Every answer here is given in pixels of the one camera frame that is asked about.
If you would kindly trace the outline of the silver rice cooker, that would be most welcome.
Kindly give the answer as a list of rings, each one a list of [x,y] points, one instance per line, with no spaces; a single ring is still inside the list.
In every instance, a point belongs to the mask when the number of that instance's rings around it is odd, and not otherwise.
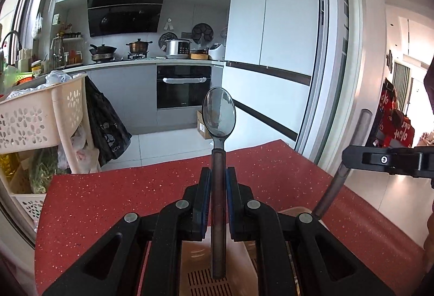
[[[165,46],[165,56],[167,59],[188,59],[190,56],[189,40],[168,40]]]

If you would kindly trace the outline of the kitchen faucet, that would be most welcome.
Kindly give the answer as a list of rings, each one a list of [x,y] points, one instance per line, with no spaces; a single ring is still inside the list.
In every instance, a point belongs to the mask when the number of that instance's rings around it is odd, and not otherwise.
[[[14,65],[22,49],[20,33],[15,30],[9,31],[1,42],[1,62]]]

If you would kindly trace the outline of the copper stock pot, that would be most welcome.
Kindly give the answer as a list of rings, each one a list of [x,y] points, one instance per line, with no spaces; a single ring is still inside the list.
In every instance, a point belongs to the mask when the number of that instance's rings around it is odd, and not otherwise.
[[[138,38],[134,42],[126,43],[126,46],[129,47],[129,53],[131,53],[131,54],[147,55],[147,53],[149,51],[149,46],[152,43],[153,43],[152,41],[143,41],[141,38]]]

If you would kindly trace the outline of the small cardboard box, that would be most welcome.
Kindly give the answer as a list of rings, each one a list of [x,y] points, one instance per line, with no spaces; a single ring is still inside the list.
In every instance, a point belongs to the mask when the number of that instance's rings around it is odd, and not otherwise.
[[[205,126],[201,110],[196,111],[196,129],[204,139],[212,138],[207,127]]]

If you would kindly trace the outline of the dark handled metal spoon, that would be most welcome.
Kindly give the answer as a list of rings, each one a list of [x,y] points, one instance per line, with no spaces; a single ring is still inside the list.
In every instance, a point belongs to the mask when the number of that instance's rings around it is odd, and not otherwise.
[[[211,153],[211,272],[219,280],[226,275],[226,151],[224,143],[236,123],[233,99],[222,87],[208,91],[202,116],[212,139]]]

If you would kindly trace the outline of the black range hood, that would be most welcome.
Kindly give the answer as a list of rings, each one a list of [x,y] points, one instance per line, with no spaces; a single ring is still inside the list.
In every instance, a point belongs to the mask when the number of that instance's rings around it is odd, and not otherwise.
[[[164,0],[87,0],[91,37],[155,33]]]

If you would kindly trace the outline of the pink plastic storage cart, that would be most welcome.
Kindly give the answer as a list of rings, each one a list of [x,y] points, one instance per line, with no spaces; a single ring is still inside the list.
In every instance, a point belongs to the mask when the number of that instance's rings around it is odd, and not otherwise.
[[[44,192],[33,193],[29,183],[35,151],[61,146],[73,174],[101,170],[88,116],[86,80],[81,73],[65,82],[15,90],[1,101],[1,153],[23,159],[11,179],[1,174],[1,188],[33,231],[46,197]]]

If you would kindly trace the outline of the black built-in oven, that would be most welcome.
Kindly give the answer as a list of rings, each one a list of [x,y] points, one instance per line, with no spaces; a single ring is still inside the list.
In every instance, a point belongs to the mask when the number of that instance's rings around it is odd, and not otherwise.
[[[210,84],[211,66],[159,65],[157,108],[201,106]]]

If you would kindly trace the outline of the black hanging bag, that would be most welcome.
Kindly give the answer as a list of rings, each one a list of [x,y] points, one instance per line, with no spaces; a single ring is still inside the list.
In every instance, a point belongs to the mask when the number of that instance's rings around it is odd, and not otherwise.
[[[85,78],[85,91],[93,144],[99,150],[98,163],[103,167],[124,154],[132,135],[109,100],[88,77]]]

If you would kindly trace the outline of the black wok on stove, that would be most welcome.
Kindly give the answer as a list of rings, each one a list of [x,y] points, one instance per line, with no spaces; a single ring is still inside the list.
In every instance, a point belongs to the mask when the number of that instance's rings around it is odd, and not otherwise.
[[[91,53],[91,60],[93,62],[109,62],[113,60],[117,48],[102,44],[96,46],[90,44],[89,52]]]

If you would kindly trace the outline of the red decoration rack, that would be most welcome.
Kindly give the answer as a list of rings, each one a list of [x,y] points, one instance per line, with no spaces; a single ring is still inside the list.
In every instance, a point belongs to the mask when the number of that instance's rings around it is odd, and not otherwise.
[[[367,147],[411,148],[415,129],[410,119],[399,110],[397,92],[393,84],[385,79]]]

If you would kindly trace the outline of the white refrigerator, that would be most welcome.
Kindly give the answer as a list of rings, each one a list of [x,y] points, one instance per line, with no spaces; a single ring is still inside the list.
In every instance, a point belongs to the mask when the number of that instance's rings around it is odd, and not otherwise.
[[[315,66],[320,0],[231,0],[222,86],[239,103],[228,149],[295,146]]]

